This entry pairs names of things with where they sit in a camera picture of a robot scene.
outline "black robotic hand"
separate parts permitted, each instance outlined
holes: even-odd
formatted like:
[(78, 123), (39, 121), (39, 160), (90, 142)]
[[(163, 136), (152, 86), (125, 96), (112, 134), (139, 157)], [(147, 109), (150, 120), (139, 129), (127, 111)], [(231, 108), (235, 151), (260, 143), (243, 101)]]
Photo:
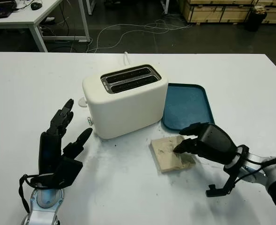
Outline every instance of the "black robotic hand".
[(208, 160), (229, 164), (236, 156), (237, 147), (220, 127), (209, 123), (194, 123), (181, 130), (180, 135), (195, 135), (197, 138), (183, 140), (174, 152), (188, 152)]
[[(236, 146), (231, 138), (220, 127), (209, 123), (195, 123), (183, 129), (180, 135), (196, 135), (197, 138), (186, 139), (173, 150), (175, 153), (192, 153), (208, 160), (221, 163), (224, 171), (230, 175), (223, 188), (216, 189), (214, 184), (209, 185), (210, 190), (206, 191), (207, 197), (223, 196), (231, 192), (235, 186), (235, 180), (244, 162), (243, 157), (248, 153), (249, 148), (245, 145)], [(241, 149), (241, 156), (229, 166), (237, 156), (238, 148)]]
[(26, 182), (38, 190), (62, 189), (71, 186), (82, 169), (82, 162), (75, 160), (83, 145), (92, 133), (92, 128), (83, 131), (74, 143), (69, 143), (61, 154), (61, 140), (73, 118), (71, 111), (74, 101), (68, 100), (62, 109), (52, 118), (50, 127), (40, 136), (39, 174), (23, 175), (19, 180), (19, 195), (26, 211), (29, 206), (24, 198), (22, 185)]

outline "toaster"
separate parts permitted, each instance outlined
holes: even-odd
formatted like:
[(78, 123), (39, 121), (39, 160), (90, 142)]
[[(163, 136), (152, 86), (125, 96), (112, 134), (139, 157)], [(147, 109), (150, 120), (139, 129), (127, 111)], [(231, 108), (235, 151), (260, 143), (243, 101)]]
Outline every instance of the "toaster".
[(90, 110), (90, 125), (95, 126), (98, 136), (110, 139), (162, 118), (168, 80), (152, 66), (141, 65), (89, 76), (83, 80), (82, 88)]

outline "table surface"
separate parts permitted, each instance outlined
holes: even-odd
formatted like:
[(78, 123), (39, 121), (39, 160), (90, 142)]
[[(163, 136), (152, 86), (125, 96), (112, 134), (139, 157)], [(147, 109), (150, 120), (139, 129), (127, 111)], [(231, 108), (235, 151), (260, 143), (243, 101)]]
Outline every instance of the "table surface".
[[(253, 154), (276, 156), (276, 67), (261, 54), (129, 54), (151, 64), (171, 83), (205, 88), (215, 123)], [(0, 225), (17, 225), (26, 212), (18, 179), (36, 174), (39, 137), (54, 113), (83, 96), (86, 76), (118, 70), (123, 54), (0, 52)], [(88, 127), (88, 108), (76, 103), (62, 140)], [(92, 134), (78, 160), (84, 166), (65, 190), (63, 224), (269, 225), (276, 206), (260, 184), (240, 182), (230, 195), (207, 198), (209, 184), (223, 186), (222, 165), (196, 157), (190, 170), (158, 172), (150, 140), (176, 135), (150, 125), (111, 140)], [(24, 185), (29, 199), (32, 189)]]
[[(62, 0), (44, 0), (42, 7), (38, 10), (31, 10), (30, 6), (11, 13), (7, 18), (0, 18), (0, 25), (29, 25), (39, 23), (47, 14), (49, 14)], [(17, 0), (17, 8), (24, 7), (23, 1)]]

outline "dark floor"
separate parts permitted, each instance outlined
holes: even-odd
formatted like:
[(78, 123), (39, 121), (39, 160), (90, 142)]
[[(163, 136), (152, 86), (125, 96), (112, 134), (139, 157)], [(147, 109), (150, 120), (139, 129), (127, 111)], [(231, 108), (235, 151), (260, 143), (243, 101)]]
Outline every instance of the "dark floor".
[[(70, 28), (69, 35), (84, 35), (78, 6), (75, 3), (72, 3), (73, 8), (70, 8), (66, 1), (62, 6)], [(99, 32), (114, 24), (145, 25), (161, 19), (167, 24), (188, 25), (178, 15), (178, 6), (175, 3), (170, 11), (172, 15), (164, 16), (162, 12), (159, 0), (139, 0), (136, 4), (115, 9), (105, 8), (103, 0), (98, 0), (93, 15), (88, 17), (89, 32), (93, 38), (89, 49), (96, 48)], [(51, 15), (56, 17), (57, 23), (63, 20), (59, 8)], [(115, 45), (121, 35), (130, 30), (167, 31), (128, 25), (114, 26), (101, 33), (98, 47)], [(48, 35), (66, 35), (67, 26), (61, 23), (48, 26), (43, 31)], [(51, 52), (70, 52), (71, 43), (47, 42), (46, 46)], [(85, 52), (87, 49), (85, 43), (74, 42), (73, 47), (75, 48), (73, 52)], [(0, 30), (0, 51), (36, 52), (37, 47), (28, 30)], [(116, 47), (97, 50), (98, 53), (123, 53), (124, 51), (129, 53), (264, 53), (276, 64), (276, 25), (262, 25), (257, 32), (246, 31), (243, 25), (231, 24), (203, 24), (181, 30), (170, 30), (164, 34), (133, 31), (124, 35)]]

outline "wooden crate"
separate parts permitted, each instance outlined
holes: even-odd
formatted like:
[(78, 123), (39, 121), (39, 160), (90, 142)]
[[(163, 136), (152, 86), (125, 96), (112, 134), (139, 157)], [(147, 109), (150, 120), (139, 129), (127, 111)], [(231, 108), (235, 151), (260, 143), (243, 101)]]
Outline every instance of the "wooden crate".
[(267, 16), (262, 23), (276, 23), (276, 8), (265, 7)]
[(248, 16), (250, 7), (226, 7), (221, 23), (242, 23)]
[(183, 12), (185, 4), (190, 5), (205, 5), (205, 4), (237, 4), (237, 5), (250, 5), (254, 4), (257, 0), (178, 0), (179, 9)]
[(197, 7), (186, 5), (183, 15), (191, 23), (217, 23), (220, 21), (223, 7)]
[(276, 0), (257, 0), (255, 5), (276, 6)]
[(250, 5), (254, 0), (188, 0), (189, 4), (237, 4), (237, 5)]

